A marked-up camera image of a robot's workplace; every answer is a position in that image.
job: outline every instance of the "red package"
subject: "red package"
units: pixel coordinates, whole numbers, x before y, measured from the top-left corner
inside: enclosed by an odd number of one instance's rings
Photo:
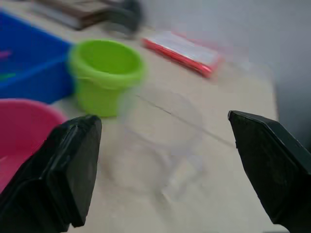
[[[142,40],[144,46],[208,78],[223,60],[215,50],[195,44],[172,32],[161,32]]]

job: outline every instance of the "blue bin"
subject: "blue bin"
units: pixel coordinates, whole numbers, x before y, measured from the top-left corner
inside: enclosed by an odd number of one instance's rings
[[[67,71],[71,44],[50,35],[0,8],[0,98],[25,98],[52,103],[73,92]],[[4,74],[15,76],[3,78]]]

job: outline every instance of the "pink bowl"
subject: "pink bowl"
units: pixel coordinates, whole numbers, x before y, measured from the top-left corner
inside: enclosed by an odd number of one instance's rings
[[[0,100],[0,193],[19,167],[66,121],[52,107],[33,100]]]

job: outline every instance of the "table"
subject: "table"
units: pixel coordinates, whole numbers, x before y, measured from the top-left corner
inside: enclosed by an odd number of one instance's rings
[[[29,2],[2,1],[9,12],[64,40],[110,38],[98,24],[84,31],[68,29],[30,10]],[[152,33],[144,30],[140,36]],[[115,119],[103,119],[97,180],[86,225],[70,233],[259,233],[279,231],[274,226],[243,170],[227,113],[240,110],[277,119],[274,90],[265,77],[231,67],[219,69],[217,81],[173,64],[143,48],[138,40],[121,41],[136,49],[148,66],[147,82],[188,98],[202,113],[203,142],[196,149],[206,174],[189,185],[179,200],[138,196],[125,192],[106,177],[105,156],[114,145]],[[73,118],[84,113],[74,97],[53,104]]]

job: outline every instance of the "green plastic pot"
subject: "green plastic pot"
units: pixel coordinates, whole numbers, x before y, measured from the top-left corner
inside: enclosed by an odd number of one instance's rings
[[[119,98],[143,79],[145,66],[140,55],[111,40],[88,40],[72,47],[69,69],[81,107],[90,114],[114,117]]]

